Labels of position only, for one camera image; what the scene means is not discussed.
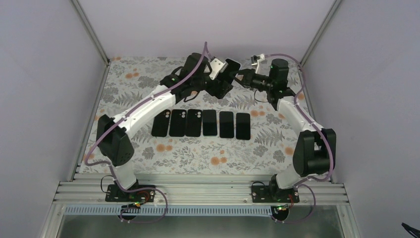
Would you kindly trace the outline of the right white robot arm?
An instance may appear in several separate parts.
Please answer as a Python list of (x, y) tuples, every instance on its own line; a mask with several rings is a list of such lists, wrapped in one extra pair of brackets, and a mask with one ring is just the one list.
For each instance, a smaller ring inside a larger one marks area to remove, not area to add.
[(285, 117), (298, 137), (292, 165), (269, 182), (268, 195), (275, 202), (283, 200), (288, 189), (308, 180), (328, 180), (335, 166), (335, 131), (324, 128), (303, 111), (297, 94), (288, 86), (288, 73), (285, 59), (273, 59), (268, 75), (259, 74), (256, 68), (230, 73), (244, 88), (266, 92), (267, 101)]

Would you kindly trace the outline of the black phone case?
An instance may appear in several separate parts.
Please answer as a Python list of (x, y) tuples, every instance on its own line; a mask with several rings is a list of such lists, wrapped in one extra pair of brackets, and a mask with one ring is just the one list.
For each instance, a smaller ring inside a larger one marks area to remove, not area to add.
[(200, 137), (202, 130), (202, 110), (189, 109), (187, 111), (185, 135)]
[(171, 137), (183, 137), (186, 130), (187, 111), (184, 109), (174, 109), (171, 112), (169, 124), (169, 135)]
[(155, 116), (151, 135), (154, 137), (166, 137), (168, 134), (170, 110), (164, 110)]

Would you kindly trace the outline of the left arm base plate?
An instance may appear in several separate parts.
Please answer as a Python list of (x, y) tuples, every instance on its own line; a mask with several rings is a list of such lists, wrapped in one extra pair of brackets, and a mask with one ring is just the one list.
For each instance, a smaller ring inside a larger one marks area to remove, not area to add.
[(154, 201), (154, 195), (155, 195), (155, 185), (141, 185), (141, 184), (135, 184), (130, 189), (136, 190), (139, 188), (143, 188), (142, 191), (136, 191), (136, 192), (124, 192), (122, 191), (118, 185), (116, 184), (110, 184), (107, 187), (106, 195), (105, 195), (105, 201), (106, 202), (130, 202), (130, 203), (144, 203), (144, 202), (153, 202)]

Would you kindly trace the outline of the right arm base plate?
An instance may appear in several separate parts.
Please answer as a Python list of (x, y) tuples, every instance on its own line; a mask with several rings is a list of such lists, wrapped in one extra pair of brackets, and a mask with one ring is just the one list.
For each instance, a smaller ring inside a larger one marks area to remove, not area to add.
[(276, 186), (252, 184), (251, 197), (254, 203), (299, 203), (299, 193), (294, 188), (280, 189)]

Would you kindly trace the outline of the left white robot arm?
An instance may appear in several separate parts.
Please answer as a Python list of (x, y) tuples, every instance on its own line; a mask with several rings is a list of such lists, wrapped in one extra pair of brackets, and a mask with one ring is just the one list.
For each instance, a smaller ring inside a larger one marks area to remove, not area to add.
[(227, 72), (229, 63), (203, 54), (190, 54), (184, 65), (165, 76), (158, 86), (137, 104), (113, 117), (103, 115), (98, 121), (95, 146), (107, 157), (118, 194), (126, 201), (138, 194), (137, 178), (130, 160), (134, 155), (132, 137), (147, 122), (180, 101), (186, 101), (193, 91), (206, 91), (223, 98), (232, 85), (219, 76)]

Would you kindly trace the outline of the black phone row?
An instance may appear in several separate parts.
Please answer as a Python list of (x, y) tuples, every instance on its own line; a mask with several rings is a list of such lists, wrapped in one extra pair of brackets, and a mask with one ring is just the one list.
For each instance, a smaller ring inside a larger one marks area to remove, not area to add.
[(222, 111), (219, 113), (219, 136), (220, 138), (234, 137), (234, 113)]
[(239, 71), (241, 69), (241, 64), (229, 58), (227, 58), (225, 62), (227, 63), (227, 66), (224, 68), (223, 72), (218, 73), (216, 78), (221, 82), (232, 84), (234, 76), (232, 76), (231, 73)]
[(251, 124), (250, 114), (237, 113), (236, 114), (236, 139), (250, 140), (251, 139)]

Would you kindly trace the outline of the teal phone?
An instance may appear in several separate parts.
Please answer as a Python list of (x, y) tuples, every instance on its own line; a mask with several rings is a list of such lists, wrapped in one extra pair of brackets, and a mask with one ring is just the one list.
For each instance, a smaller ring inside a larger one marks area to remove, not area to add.
[(217, 116), (215, 110), (203, 110), (203, 136), (217, 136)]

